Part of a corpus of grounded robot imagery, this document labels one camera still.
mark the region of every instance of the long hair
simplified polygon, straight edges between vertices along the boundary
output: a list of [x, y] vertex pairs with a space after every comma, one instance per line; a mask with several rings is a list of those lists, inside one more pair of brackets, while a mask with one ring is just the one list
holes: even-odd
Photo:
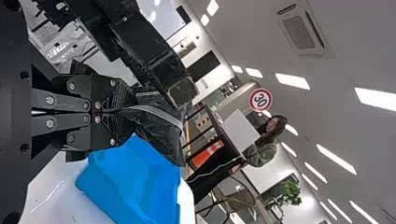
[[[273, 131], [271, 131], [270, 133], [267, 133], [268, 122], [269, 122], [271, 119], [277, 119], [276, 128], [275, 128]], [[259, 138], [259, 139], [255, 142], [256, 146], [262, 147], [262, 146], [265, 146], [265, 145], [267, 145], [267, 144], [274, 143], [275, 140], [276, 140], [276, 138], [277, 138], [278, 136], [280, 136], [280, 135], [283, 133], [283, 131], [285, 131], [286, 124], [288, 124], [288, 119], [285, 118], [285, 117], [282, 116], [282, 115], [274, 115], [274, 116], [272, 116], [270, 119], [268, 119], [267, 121], [265, 121], [264, 124], [260, 125], [260, 126], [256, 129], [257, 132], [258, 132], [260, 135], [262, 135], [263, 133], [266, 133], [265, 136]]]

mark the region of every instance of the red circle sign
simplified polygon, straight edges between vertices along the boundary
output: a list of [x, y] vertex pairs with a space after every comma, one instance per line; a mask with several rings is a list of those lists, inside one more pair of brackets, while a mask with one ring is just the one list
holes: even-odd
[[268, 110], [273, 102], [273, 95], [270, 91], [259, 88], [250, 94], [248, 104], [256, 112]]

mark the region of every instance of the ceiling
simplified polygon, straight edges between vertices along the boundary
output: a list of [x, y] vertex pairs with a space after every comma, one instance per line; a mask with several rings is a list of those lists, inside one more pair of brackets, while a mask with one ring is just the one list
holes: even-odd
[[[396, 217], [396, 113], [362, 105], [354, 88], [396, 92], [396, 13], [390, 12], [396, 1], [308, 2], [332, 49], [330, 59], [301, 59], [291, 50], [276, 21], [286, 0], [218, 0], [219, 10], [206, 29], [230, 64], [263, 73], [255, 80], [275, 96], [270, 112], [287, 116], [298, 131], [299, 136], [287, 132], [281, 140], [296, 151], [292, 159], [298, 169], [318, 186], [313, 190], [317, 198], [331, 207], [330, 198], [354, 223], [369, 222], [349, 200], [379, 223], [388, 223], [380, 208]], [[199, 18], [208, 3], [190, 0]], [[282, 85], [275, 73], [304, 77], [311, 90]], [[324, 157], [316, 144], [351, 163], [358, 174]], [[305, 161], [328, 184], [309, 172]], [[347, 224], [338, 217], [334, 223]]]

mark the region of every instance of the green plant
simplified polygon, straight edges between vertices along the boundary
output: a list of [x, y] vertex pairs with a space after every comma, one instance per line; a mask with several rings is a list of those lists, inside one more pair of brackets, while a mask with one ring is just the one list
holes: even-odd
[[283, 197], [279, 200], [280, 205], [300, 205], [303, 200], [300, 197], [301, 189], [299, 188], [298, 183], [288, 180], [284, 185]]

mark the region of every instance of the blue plastic object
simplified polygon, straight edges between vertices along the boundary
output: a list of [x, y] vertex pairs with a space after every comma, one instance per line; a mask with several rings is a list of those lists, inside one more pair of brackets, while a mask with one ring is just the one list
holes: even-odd
[[89, 163], [76, 186], [114, 222], [179, 224], [180, 169], [148, 142], [133, 136]]

